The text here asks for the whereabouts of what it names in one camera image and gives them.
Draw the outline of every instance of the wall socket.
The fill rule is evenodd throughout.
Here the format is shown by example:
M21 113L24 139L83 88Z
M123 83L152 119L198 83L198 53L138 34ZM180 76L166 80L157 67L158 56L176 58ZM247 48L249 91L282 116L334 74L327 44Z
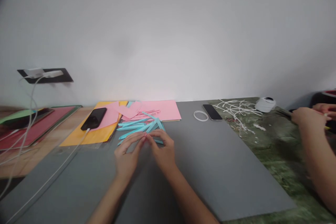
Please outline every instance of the wall socket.
M43 84L43 83L59 83L59 82L73 82L73 79L71 78L70 74L65 68L43 68L44 72L50 72L50 71L56 71L56 70L61 70L63 72L63 75L54 77L54 78L42 78L39 80L38 84ZM19 74L21 74L22 77L27 77L28 75L26 74L24 69L18 69L17 70ZM25 78L25 80L30 83L34 84L38 78L32 79L32 78Z

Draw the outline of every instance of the red folder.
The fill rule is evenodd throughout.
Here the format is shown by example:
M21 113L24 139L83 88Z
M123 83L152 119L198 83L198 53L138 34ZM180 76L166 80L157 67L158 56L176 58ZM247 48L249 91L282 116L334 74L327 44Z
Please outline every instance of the red folder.
M75 106L53 108L55 111L47 115L41 121L35 123L29 130L26 141L23 147L28 147L41 137L48 129L57 123L63 116L69 113ZM0 141L0 150L9 149L24 133L26 129L19 130L8 138ZM24 137L13 146L13 149L20 148Z

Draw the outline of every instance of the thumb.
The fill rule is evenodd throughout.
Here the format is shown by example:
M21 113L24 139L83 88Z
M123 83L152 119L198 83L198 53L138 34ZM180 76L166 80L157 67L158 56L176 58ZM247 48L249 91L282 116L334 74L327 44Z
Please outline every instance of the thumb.
M144 137L140 139L140 141L137 143L137 145L136 145L136 147L135 147L135 149L133 151L133 155L139 156L140 150L141 150L141 148L142 148L142 146L143 146L143 144L145 142L145 139L146 138L144 138Z
M152 138L151 135L147 135L146 138L148 139L149 145L152 148L152 151L156 151L157 149L159 149L159 147L157 146L157 144L154 141L154 138Z

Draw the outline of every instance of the forearm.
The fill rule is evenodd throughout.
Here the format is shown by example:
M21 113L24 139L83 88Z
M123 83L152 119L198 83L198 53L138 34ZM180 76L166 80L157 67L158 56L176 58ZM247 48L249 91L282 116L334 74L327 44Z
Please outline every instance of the forearm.
M336 213L336 156L324 129L300 125L307 169L316 191L326 206Z
M186 223L219 223L176 167L166 174Z
M119 200L128 185L127 181L116 177L107 193L91 215L87 224L110 224L116 214Z

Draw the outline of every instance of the green marble surface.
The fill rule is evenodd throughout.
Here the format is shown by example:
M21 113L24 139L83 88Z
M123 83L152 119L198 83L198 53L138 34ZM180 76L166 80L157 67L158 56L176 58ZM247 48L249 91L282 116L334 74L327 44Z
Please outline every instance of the green marble surface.
M234 100L245 100L255 104L258 99L257 97L250 97L235 98ZM211 105L217 105L220 102L220 100L208 101ZM239 129L237 123L233 121L232 115L219 108L215 109L297 205L297 208L287 211L223 223L336 223L336 218L323 206L309 179L303 162L303 150L297 126L288 117L277 113L277 111L283 109L276 107L270 113L264 113L262 117L251 113L245 116L238 115L238 119L255 134ZM253 124L264 127L266 131L254 127Z

